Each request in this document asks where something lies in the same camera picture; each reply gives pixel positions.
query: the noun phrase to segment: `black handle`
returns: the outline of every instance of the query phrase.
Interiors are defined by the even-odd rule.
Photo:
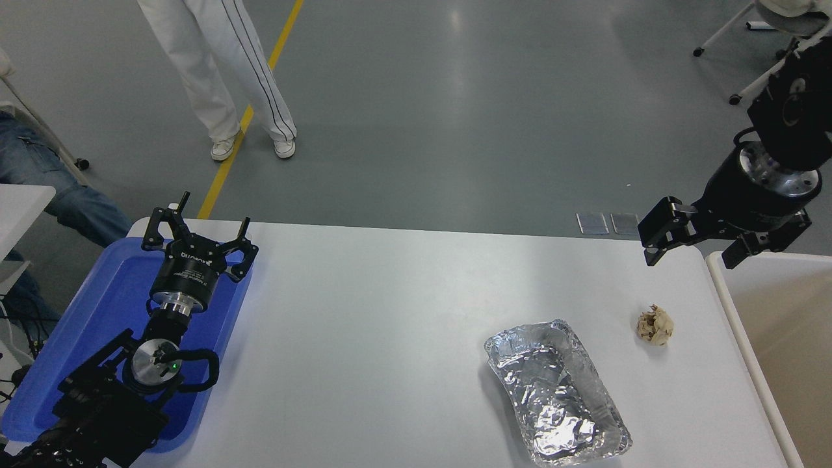
[[[201,361],[204,359],[208,361],[208,380],[200,384],[182,384],[178,389],[178,391],[182,393],[196,393],[198,391],[208,390],[214,386],[220,378],[220,357],[212,350],[201,349],[173,351],[165,353],[165,355],[159,359],[159,362],[167,363],[176,361],[177,359],[182,359],[183,361]]]

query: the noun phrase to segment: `crumpled paper ball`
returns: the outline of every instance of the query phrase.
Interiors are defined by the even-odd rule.
[[[673,335],[673,320],[664,309],[653,304],[638,317],[636,333],[651,345],[664,346]]]

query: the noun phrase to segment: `aluminum foil tray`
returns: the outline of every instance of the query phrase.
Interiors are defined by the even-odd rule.
[[[587,350],[565,321],[515,326],[488,338],[485,351],[538,466],[616,456],[632,445]]]

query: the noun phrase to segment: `yellow floor line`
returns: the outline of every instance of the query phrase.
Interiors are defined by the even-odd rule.
[[[298,17],[298,12],[300,12],[300,7],[303,6],[303,4],[304,0],[295,0],[295,5],[292,7],[292,13],[289,14],[289,19],[286,20],[286,24],[283,26],[283,31],[277,39],[275,48],[271,51],[271,57],[269,57],[269,68],[272,70],[274,70],[275,65],[277,65],[277,59],[280,58],[280,53],[283,51],[283,46],[286,44],[286,38],[289,37],[289,33],[292,32],[292,27],[295,25],[295,19]],[[202,202],[202,207],[196,215],[198,219],[208,219],[208,217],[210,217],[210,213],[214,210],[216,199],[220,196],[222,186],[225,184],[225,178],[228,177],[228,173],[231,171],[231,165],[234,164],[237,152],[240,150],[240,145],[243,143],[243,138],[245,137],[246,131],[249,129],[251,118],[253,116],[254,111],[251,110],[251,106],[248,106],[243,113],[242,120],[240,120],[240,135],[238,135],[237,139],[234,141],[234,147],[231,149],[231,156],[223,161],[220,164],[220,168],[217,169],[214,181],[211,183],[208,193],[206,194],[206,199]]]

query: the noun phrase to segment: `jeans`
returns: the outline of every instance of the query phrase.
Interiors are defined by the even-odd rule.
[[[55,197],[44,211],[99,246],[110,245],[130,230],[130,219],[113,200],[79,184],[58,155],[31,128],[5,112],[0,112],[0,183],[55,187]],[[22,260],[15,251],[6,258]],[[32,319],[56,321],[60,318],[43,301],[37,283],[28,272],[17,280],[3,302],[12,309],[7,311],[10,316],[17,313]],[[51,331],[54,321],[43,325]],[[22,322],[34,339],[38,333],[36,325],[31,320]]]

